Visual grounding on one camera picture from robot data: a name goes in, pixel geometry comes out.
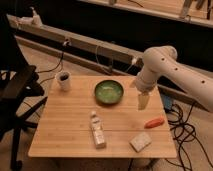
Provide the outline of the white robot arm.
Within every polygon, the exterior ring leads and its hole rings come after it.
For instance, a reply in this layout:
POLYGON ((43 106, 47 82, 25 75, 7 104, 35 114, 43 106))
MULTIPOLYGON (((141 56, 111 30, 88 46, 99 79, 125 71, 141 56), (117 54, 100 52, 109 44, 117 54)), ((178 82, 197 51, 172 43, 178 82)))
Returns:
POLYGON ((142 55, 143 67, 134 80, 135 87, 148 93, 164 76, 213 112, 213 78, 185 67, 176 59, 177 51, 173 46, 146 49, 142 55))

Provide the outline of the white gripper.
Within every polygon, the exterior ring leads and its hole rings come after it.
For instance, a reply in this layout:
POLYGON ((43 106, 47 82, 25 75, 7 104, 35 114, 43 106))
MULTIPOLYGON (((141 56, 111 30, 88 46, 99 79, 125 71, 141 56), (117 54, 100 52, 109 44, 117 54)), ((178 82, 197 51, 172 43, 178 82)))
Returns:
POLYGON ((138 95, 138 109, 144 110, 149 101, 149 94, 156 84, 155 83, 146 83, 141 77, 136 77, 134 80, 135 87, 138 91, 142 92, 138 95))

